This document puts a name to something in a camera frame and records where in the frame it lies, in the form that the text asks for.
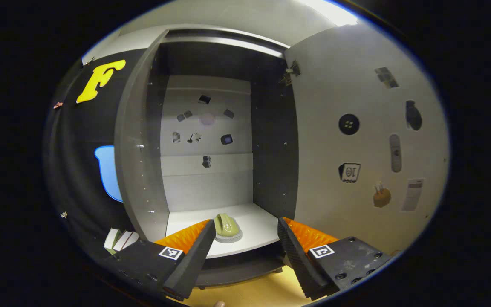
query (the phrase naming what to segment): round black button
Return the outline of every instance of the round black button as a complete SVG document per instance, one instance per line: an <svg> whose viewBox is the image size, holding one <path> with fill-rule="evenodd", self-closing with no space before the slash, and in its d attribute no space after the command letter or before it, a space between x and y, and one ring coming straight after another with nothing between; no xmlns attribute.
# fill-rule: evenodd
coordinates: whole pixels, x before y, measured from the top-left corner
<svg viewBox="0 0 491 307"><path fill-rule="evenodd" d="M353 114L344 114L338 121L338 128L343 134L351 136L359 130L359 119Z"/></svg>

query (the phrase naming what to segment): yellow letter f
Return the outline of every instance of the yellow letter f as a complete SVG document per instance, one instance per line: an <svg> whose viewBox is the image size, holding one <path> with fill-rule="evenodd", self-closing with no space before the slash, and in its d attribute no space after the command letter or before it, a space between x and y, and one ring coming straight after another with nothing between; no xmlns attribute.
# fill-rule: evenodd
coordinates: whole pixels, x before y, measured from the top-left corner
<svg viewBox="0 0 491 307"><path fill-rule="evenodd" d="M125 64L125 60L120 60L117 62L103 64L94 68L94 73L90 77L90 80L88 80L88 83L84 87L82 94L77 97L77 103L82 103L84 101L94 99L98 94L98 92L96 91L96 86L98 85L98 82L100 84L100 87L103 87L107 84L107 82L113 75L113 71L121 70Z"/></svg>

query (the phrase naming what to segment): wooden floor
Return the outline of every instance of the wooden floor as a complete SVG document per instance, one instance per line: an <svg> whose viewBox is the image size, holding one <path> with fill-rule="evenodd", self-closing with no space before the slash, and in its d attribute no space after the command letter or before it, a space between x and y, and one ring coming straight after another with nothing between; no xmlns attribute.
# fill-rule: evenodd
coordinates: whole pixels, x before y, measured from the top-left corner
<svg viewBox="0 0 491 307"><path fill-rule="evenodd" d="M281 273L271 273L237 284L207 287L204 290L195 287L183 304L213 307L216 301L224 301L226 307L298 307L313 302L304 297L293 269L288 266L284 266Z"/></svg>

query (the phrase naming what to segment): blue sticker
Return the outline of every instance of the blue sticker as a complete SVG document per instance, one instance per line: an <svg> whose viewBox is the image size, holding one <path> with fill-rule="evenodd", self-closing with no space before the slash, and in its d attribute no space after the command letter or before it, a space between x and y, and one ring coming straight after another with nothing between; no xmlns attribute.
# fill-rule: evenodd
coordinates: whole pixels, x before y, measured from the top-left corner
<svg viewBox="0 0 491 307"><path fill-rule="evenodd" d="M100 162L101 183L104 185L105 192L114 200L122 202L115 167L115 146L98 147L94 150L94 156Z"/></svg>

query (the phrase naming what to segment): hinge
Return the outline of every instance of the hinge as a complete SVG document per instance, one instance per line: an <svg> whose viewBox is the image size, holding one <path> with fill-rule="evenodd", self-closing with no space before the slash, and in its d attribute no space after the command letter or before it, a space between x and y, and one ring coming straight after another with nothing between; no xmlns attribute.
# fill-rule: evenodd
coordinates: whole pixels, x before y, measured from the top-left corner
<svg viewBox="0 0 491 307"><path fill-rule="evenodd" d="M297 60L293 61L291 68L285 69L283 77L281 78L281 80L278 83L285 83L286 86L291 85L291 74L294 74L295 76L300 75L300 68L298 68Z"/></svg>

